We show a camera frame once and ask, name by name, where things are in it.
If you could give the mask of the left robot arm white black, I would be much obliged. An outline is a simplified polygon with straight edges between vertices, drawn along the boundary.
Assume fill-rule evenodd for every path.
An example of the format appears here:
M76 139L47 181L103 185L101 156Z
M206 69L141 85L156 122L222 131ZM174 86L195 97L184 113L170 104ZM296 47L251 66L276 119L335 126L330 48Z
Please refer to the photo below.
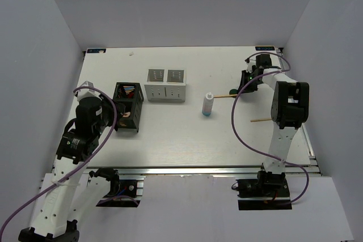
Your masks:
M119 192L119 173L112 168L90 172L91 182L75 199L86 160L100 147L104 129L116 130L114 124L125 113L125 105L109 101L104 96L82 98L76 107L76 117L69 121L56 152L50 190L39 214L30 227L21 230L19 241L78 241L82 222L100 199Z

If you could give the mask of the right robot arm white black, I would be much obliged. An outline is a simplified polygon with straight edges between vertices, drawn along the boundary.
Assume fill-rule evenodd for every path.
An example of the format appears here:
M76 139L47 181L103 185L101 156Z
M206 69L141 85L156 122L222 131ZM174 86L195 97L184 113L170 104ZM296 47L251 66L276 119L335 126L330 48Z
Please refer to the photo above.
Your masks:
M268 153L255 150L266 156L262 171L269 175L281 176L285 172L286 159L292 140L309 116L309 84L298 82L286 75L291 69L283 70L272 64L272 52L254 53L245 59L247 68L242 71L237 97L243 93L258 90L258 85L266 84L273 91L271 119L273 134Z

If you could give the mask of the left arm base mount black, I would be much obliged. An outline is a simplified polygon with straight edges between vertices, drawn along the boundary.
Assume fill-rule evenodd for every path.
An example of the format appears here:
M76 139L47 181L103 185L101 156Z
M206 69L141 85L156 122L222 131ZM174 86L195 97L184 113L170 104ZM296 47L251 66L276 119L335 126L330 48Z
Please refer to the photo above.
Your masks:
M121 175L119 184L106 194L97 207L136 208L143 195L144 177Z

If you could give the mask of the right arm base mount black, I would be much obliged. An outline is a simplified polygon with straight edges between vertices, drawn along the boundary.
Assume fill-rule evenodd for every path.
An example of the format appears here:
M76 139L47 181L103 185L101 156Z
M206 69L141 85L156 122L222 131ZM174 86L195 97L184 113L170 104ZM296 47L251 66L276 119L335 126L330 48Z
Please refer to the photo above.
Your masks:
M238 179L231 186L237 192L239 211L291 210L287 181L281 186L258 187L257 179Z

